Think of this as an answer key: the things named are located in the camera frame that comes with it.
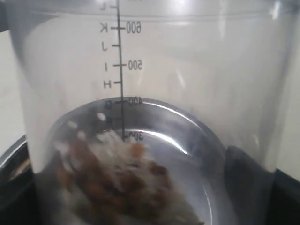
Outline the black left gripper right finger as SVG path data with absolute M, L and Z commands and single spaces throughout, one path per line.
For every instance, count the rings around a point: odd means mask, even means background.
M 225 186 L 239 225 L 298 225 L 300 183 L 276 170 L 268 172 L 243 150 L 229 146 Z

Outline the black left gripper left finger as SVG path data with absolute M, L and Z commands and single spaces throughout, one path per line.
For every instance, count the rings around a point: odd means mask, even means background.
M 25 136 L 0 157 L 0 223 L 38 223 L 37 196 Z

